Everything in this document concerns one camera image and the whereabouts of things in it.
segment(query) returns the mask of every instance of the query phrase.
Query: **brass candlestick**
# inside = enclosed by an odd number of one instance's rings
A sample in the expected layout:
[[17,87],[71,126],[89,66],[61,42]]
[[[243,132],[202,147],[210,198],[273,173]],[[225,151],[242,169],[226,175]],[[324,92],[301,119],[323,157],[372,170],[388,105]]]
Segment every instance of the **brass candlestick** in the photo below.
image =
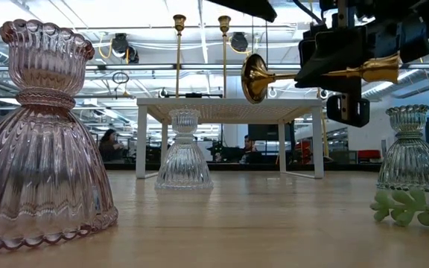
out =
[[179,62],[181,57],[181,45],[182,45],[182,31],[185,29],[186,17],[184,15],[175,15],[173,16],[175,21],[175,29],[178,31],[178,47],[177,47],[177,89],[175,95],[179,97]]
[[220,22],[220,30],[223,32],[223,98],[226,98],[226,40],[228,36],[226,33],[229,31],[229,16],[221,16],[217,19]]
[[[331,71],[328,77],[361,77],[366,82],[388,81],[398,82],[398,66],[400,56],[367,60],[357,68],[347,68],[341,71]],[[294,79],[296,74],[272,74],[266,70],[266,63],[258,54],[252,54],[245,59],[241,69],[243,93],[250,103],[260,103],[267,93],[267,85],[277,80]]]

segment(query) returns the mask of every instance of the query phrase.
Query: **glass candlestick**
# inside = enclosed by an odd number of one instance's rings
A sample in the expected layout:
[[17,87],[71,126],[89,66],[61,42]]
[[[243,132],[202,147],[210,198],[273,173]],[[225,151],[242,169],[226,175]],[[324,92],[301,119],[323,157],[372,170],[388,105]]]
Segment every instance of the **glass candlestick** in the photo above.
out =
[[387,110],[398,140],[385,156],[377,186],[380,189],[429,191],[429,144],[422,140],[426,105],[408,105]]
[[118,212],[97,145],[70,112],[92,44],[17,19],[0,35],[21,106],[0,121],[0,249],[35,247],[111,226]]
[[170,111],[174,144],[162,160],[155,188],[204,189],[212,188],[209,169],[201,149],[194,141],[200,112],[193,109]]

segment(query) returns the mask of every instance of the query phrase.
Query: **desk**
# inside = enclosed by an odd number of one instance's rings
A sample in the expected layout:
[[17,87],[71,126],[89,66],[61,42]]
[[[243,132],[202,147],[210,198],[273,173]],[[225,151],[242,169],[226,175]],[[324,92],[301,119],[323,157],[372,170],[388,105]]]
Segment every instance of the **desk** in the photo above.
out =
[[[196,109],[201,117],[198,124],[277,124],[279,126],[279,170],[281,173],[322,179],[324,163],[322,151],[321,100],[317,99],[267,99],[260,104],[251,104],[245,99],[220,98],[139,98],[137,129],[136,176],[146,179],[157,173],[146,174],[145,156],[147,143],[147,115],[162,123],[162,159],[166,156],[169,112],[174,109]],[[285,124],[295,118],[312,113],[312,139],[314,175],[286,171]]]
[[429,267],[429,227],[373,220],[378,173],[325,177],[215,171],[211,192],[157,192],[155,179],[110,171],[118,225],[0,254],[0,268]]

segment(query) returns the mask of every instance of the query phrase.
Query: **artificial plant sprig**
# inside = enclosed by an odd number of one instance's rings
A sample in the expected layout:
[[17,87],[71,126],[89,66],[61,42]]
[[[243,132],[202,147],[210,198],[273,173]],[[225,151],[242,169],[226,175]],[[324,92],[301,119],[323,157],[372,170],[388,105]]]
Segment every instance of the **artificial plant sprig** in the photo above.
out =
[[399,226],[407,226],[413,220],[416,212],[418,221],[424,226],[429,226],[429,204],[427,204],[425,192],[419,189],[409,191],[379,190],[375,195],[375,202],[370,205],[375,215],[374,219],[378,222],[390,215]]

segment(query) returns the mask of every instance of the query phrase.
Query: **wooden table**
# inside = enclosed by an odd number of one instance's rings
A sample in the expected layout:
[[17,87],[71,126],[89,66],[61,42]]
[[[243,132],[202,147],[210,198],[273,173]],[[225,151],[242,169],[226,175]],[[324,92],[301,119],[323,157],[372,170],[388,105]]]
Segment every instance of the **wooden table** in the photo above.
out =
[[0,254],[0,267],[429,267],[429,228],[375,223],[376,173],[214,172],[211,193],[157,194],[109,172],[118,225],[56,246]]

